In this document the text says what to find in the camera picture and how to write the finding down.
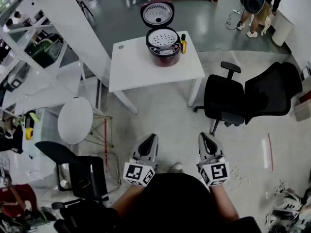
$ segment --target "table top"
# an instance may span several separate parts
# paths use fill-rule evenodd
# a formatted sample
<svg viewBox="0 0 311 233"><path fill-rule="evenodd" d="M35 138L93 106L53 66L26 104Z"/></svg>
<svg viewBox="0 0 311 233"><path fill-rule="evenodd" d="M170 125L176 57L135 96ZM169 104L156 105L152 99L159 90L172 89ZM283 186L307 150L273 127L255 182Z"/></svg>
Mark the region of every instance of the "table top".
<svg viewBox="0 0 311 233"><path fill-rule="evenodd" d="M63 106L57 127L60 137L68 144L78 144L88 135L93 123L92 106L85 98L74 98Z"/></svg>
<svg viewBox="0 0 311 233"><path fill-rule="evenodd" d="M204 78L205 74L187 31L187 52L171 67L156 66L146 46L146 37L122 41L113 45L109 91L122 91L153 84Z"/></svg>

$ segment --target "white table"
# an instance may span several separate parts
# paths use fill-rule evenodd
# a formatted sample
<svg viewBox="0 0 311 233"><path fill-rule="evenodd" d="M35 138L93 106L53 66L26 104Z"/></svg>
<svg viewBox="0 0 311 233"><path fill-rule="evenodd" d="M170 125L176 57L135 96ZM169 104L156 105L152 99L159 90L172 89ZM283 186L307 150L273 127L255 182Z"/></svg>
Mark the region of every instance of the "white table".
<svg viewBox="0 0 311 233"><path fill-rule="evenodd" d="M296 24L294 18L284 9L279 9L275 20L274 28L276 31L272 36L272 40L277 46L281 47Z"/></svg>
<svg viewBox="0 0 311 233"><path fill-rule="evenodd" d="M85 98L74 98L63 106L57 127L60 137L68 144L78 144L88 135L93 123L93 109Z"/></svg>
<svg viewBox="0 0 311 233"><path fill-rule="evenodd" d="M188 101L188 106L193 106L205 74L188 32L177 33L179 36L183 33L186 35L187 52L181 54L180 60L171 67L158 67L153 63L146 46L146 37L113 45L109 91L114 92L134 114L138 114L138 110L122 91L153 84L194 80Z"/></svg>

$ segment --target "cable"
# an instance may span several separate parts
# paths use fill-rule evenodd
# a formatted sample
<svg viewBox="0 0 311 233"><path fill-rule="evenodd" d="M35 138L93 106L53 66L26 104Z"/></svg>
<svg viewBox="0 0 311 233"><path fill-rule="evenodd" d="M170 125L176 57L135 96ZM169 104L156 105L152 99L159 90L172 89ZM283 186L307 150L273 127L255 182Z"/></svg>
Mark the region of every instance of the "cable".
<svg viewBox="0 0 311 233"><path fill-rule="evenodd" d="M231 28L229 28L228 26L230 26L230 25L232 25L232 23L231 23L231 15L232 14L236 14L236 12L232 12L231 14L229 14L229 18L228 18L228 20L225 22L225 27L227 28L227 29L229 29L229 30L236 30L237 29L237 27L235 27L234 29L231 29Z"/></svg>

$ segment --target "black chair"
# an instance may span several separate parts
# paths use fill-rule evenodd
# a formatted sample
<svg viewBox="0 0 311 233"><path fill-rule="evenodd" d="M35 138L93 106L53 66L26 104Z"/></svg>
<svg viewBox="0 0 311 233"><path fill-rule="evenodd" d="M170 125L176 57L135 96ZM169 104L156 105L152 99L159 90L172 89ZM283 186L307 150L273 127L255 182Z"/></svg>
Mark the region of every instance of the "black chair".
<svg viewBox="0 0 311 233"><path fill-rule="evenodd" d="M291 98L302 91L300 75L291 63L275 62L262 74L248 80L245 90L242 84L232 80L233 73L241 69L232 63L221 62L221 67L228 69L228 77L218 75L208 77L204 106L193 109L204 109L205 115L215 119L211 135L215 135L219 121L239 126L248 124L253 117L284 116L291 107Z"/></svg>
<svg viewBox="0 0 311 233"><path fill-rule="evenodd" d="M72 190L74 196L87 200L108 200L104 162L98 156L77 156L67 147L49 141L35 143L46 156L55 161L57 186L60 191ZM60 184L59 165L69 164L71 188Z"/></svg>
<svg viewBox="0 0 311 233"><path fill-rule="evenodd" d="M84 8L86 8L86 10L91 14L91 16L94 17L92 12L90 12L90 10L88 9L88 7L86 6L86 4L83 1L81 1L81 2L77 1L77 3L79 4L79 6L80 6L80 8L81 8L81 10L82 10L82 12L83 12L85 17L86 17L86 13L84 11Z"/></svg>

